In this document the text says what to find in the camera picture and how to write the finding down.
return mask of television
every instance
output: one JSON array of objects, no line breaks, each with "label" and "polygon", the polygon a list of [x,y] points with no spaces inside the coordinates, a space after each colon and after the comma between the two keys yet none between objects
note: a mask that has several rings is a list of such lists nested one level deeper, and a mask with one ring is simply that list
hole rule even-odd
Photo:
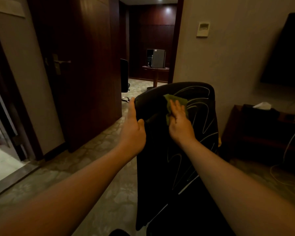
[{"label": "television", "polygon": [[288,15],[261,82],[295,87],[295,13]]}]

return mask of patterned carpet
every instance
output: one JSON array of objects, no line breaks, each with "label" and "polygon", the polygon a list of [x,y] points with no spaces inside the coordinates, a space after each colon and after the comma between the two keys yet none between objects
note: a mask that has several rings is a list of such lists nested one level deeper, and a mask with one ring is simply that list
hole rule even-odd
[{"label": "patterned carpet", "polygon": [[[130,91],[122,96],[136,97],[146,91],[152,82],[129,79]],[[117,143],[118,136],[128,111],[128,103],[122,102],[122,118],[113,126],[86,143],[74,153],[63,152],[52,161],[17,183],[0,195],[0,216],[8,213],[15,205],[26,202],[51,185],[67,178],[92,161],[110,151]],[[231,163],[245,173],[270,187],[278,194],[295,204],[295,185],[280,184],[270,175],[270,168],[254,162],[233,159]],[[295,177],[275,169],[274,175],[284,182],[295,183]],[[74,236],[106,236],[116,228],[130,235],[145,235],[146,229],[135,230],[137,214],[137,159],[129,162],[114,178],[97,204],[77,228]]]}]

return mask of green cloth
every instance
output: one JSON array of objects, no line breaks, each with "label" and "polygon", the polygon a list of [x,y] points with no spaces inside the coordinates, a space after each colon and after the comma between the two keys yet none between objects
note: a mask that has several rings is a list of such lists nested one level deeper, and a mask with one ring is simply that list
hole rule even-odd
[{"label": "green cloth", "polygon": [[184,105],[185,106],[185,111],[186,111],[186,117],[188,118],[188,111],[187,111],[188,100],[187,99],[176,97],[176,96],[170,95],[170,94],[166,94],[166,95],[163,95],[163,96],[167,101],[167,105],[166,105],[167,111],[168,111],[168,114],[166,115],[167,126],[169,126],[169,116],[171,115],[170,100],[172,100],[173,102],[178,100],[181,106]]}]

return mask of wall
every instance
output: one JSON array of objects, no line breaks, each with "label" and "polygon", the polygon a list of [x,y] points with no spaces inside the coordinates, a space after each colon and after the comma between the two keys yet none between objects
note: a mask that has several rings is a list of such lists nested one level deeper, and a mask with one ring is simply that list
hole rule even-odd
[{"label": "wall", "polygon": [[[234,104],[266,101],[295,113],[295,88],[260,83],[290,12],[295,0],[184,1],[173,82],[214,87],[220,133]],[[207,39],[196,38],[199,21],[211,22]]]},{"label": "wall", "polygon": [[43,154],[64,143],[26,0],[26,18],[0,13],[0,41]]},{"label": "wall", "polygon": [[[176,11],[176,4],[130,6],[130,77],[153,79],[142,68],[147,49],[166,50],[165,67],[169,67]],[[159,80],[167,81],[168,72],[160,73]]]},{"label": "wall", "polygon": [[129,62],[129,7],[119,1],[120,58]]}]

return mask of person's left arm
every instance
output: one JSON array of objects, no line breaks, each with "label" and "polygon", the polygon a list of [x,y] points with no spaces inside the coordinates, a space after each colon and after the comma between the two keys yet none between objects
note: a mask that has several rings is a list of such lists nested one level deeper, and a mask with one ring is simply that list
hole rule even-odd
[{"label": "person's left arm", "polygon": [[144,121],[136,120],[132,98],[119,144],[0,219],[0,235],[71,235],[116,174],[142,151],[145,141]]}]

